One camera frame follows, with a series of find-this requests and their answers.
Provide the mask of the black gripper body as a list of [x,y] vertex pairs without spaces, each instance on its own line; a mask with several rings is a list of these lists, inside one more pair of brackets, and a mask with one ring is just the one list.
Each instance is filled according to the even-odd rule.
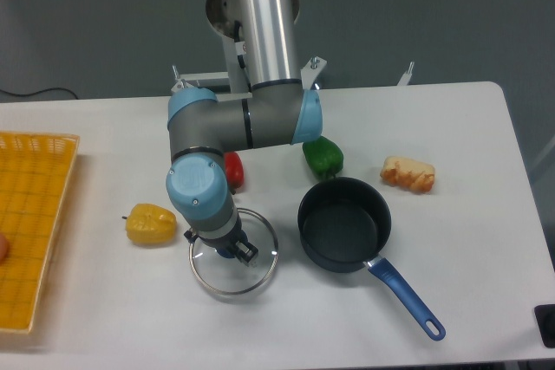
[[248,237],[243,230],[234,231],[232,236],[219,237],[216,239],[209,239],[200,237],[193,229],[184,232],[184,237],[188,243],[195,243],[200,241],[208,247],[214,248],[222,257],[235,257],[238,249],[233,249],[237,242],[246,243]]

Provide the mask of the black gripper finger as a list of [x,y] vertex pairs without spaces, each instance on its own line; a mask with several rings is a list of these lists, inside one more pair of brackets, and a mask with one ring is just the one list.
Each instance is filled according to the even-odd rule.
[[258,248],[250,242],[240,243],[240,260],[243,263],[252,263],[257,259]]
[[236,246],[233,255],[244,265],[249,266],[254,260],[254,251],[248,247]]

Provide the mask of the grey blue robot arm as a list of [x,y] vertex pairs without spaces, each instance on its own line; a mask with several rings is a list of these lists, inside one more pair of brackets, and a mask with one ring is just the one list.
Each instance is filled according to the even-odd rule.
[[225,176],[229,152],[317,139],[323,129],[317,92],[303,86],[292,0],[238,0],[232,6],[246,46],[251,96],[220,101],[178,79],[168,102],[172,164],[166,189],[194,237],[251,264],[248,241]]

